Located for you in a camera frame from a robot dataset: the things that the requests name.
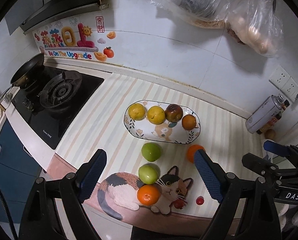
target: plate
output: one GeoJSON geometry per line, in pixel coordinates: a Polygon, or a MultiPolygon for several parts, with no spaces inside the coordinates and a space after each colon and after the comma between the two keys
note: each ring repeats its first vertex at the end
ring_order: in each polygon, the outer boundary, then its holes
{"type": "MultiPolygon", "coordinates": [[[[147,111],[152,106],[160,106],[162,109],[165,110],[167,106],[170,105],[168,103],[148,100],[141,100],[135,103],[140,103],[145,107],[146,116],[147,111]]],[[[196,118],[196,128],[190,131],[187,131],[182,127],[181,120],[172,123],[166,119],[163,123],[158,125],[150,123],[147,117],[143,118],[140,121],[133,120],[128,114],[128,108],[126,110],[123,123],[129,133],[131,133],[134,137],[151,141],[189,144],[192,143],[200,134],[199,117],[189,107],[181,106],[183,110],[183,116],[192,114],[196,118]]]]}

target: blue gripper pad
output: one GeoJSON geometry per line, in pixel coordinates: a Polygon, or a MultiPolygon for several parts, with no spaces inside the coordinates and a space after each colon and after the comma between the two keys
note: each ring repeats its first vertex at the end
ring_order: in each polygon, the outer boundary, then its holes
{"type": "Polygon", "coordinates": [[[104,150],[98,149],[92,156],[89,162],[81,165],[79,170],[76,172],[77,177],[82,177],[81,181],[78,182],[80,193],[78,199],[81,203],[91,197],[95,186],[107,164],[107,154],[104,150]]]}
{"type": "Polygon", "coordinates": [[[223,200],[221,181],[224,183],[225,172],[220,165],[211,161],[209,156],[203,151],[198,150],[194,155],[194,164],[198,170],[210,196],[219,203],[223,200]]]}
{"type": "Polygon", "coordinates": [[[263,148],[266,151],[279,155],[281,157],[288,157],[290,155],[289,150],[286,146],[269,140],[264,142],[263,148]]]}

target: floral patterned plate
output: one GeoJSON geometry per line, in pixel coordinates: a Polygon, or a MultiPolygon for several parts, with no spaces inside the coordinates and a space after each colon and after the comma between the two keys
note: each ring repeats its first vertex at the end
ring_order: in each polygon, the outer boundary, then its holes
{"type": "MultiPolygon", "coordinates": [[[[169,104],[141,100],[136,103],[142,104],[147,111],[152,106],[160,106],[162,109],[166,109],[169,104]]],[[[185,130],[181,125],[181,120],[175,123],[165,120],[162,124],[152,124],[148,121],[147,117],[140,121],[135,121],[130,118],[128,114],[128,109],[126,110],[124,116],[124,125],[134,137],[151,140],[151,141],[161,141],[170,143],[181,143],[188,144],[193,142],[200,134],[200,120],[199,117],[188,107],[181,106],[183,110],[183,116],[186,114],[192,114],[196,118],[196,128],[191,131],[185,130]]]]}

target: sun sticker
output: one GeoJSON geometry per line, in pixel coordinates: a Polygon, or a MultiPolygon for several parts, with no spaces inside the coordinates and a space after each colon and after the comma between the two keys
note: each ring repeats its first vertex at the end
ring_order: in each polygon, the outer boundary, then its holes
{"type": "Polygon", "coordinates": [[[91,36],[91,33],[92,33],[92,30],[91,30],[91,28],[89,28],[89,26],[84,26],[83,27],[83,33],[84,33],[84,35],[86,35],[86,36],[91,36]]]}

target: hanging plastic bag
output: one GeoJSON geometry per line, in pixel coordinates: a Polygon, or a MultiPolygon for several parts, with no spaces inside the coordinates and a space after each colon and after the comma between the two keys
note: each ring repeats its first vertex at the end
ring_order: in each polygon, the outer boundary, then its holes
{"type": "Polygon", "coordinates": [[[276,0],[232,0],[227,16],[228,33],[257,53],[275,57],[283,46],[282,22],[275,15],[275,6],[276,0]]]}
{"type": "Polygon", "coordinates": [[[182,20],[201,27],[223,29],[229,0],[153,0],[158,7],[170,10],[182,20]]]}

